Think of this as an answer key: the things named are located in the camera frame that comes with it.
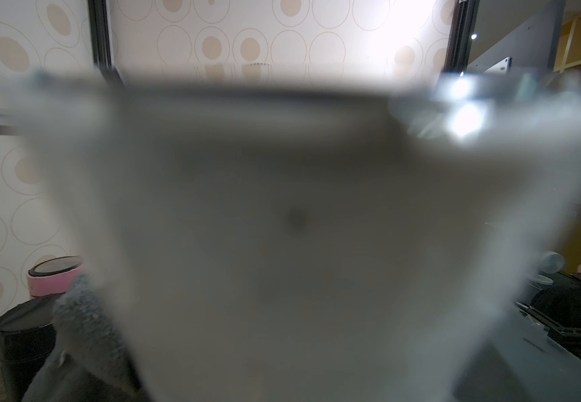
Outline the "white thermos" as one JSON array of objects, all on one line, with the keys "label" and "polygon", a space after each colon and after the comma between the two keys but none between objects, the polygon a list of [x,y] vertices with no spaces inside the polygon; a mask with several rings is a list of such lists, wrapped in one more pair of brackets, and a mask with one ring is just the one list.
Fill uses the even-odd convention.
[{"label": "white thermos", "polygon": [[0,88],[150,401],[442,401],[581,196],[581,80]]}]

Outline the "pink thermos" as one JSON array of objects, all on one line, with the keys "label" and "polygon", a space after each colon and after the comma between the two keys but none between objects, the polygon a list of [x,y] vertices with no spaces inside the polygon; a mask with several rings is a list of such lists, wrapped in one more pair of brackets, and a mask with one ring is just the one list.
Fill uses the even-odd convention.
[{"label": "pink thermos", "polygon": [[26,273],[31,298],[65,293],[78,276],[80,256],[53,258],[33,266]]}]

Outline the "grey yellow cleaning cloth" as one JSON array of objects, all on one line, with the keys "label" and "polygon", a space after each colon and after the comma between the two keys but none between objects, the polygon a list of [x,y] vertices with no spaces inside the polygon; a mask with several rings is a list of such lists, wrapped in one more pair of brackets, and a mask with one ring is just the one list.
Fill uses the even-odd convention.
[{"label": "grey yellow cleaning cloth", "polygon": [[24,401],[149,401],[129,350],[89,278],[78,275],[53,308],[56,345]]}]

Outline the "black thermos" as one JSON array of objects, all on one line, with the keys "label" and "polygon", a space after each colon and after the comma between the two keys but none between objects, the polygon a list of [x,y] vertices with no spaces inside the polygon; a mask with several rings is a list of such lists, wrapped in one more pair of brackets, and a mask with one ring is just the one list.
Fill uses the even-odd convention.
[{"label": "black thermos", "polygon": [[0,372],[8,401],[22,400],[56,344],[58,294],[33,298],[0,316]]}]

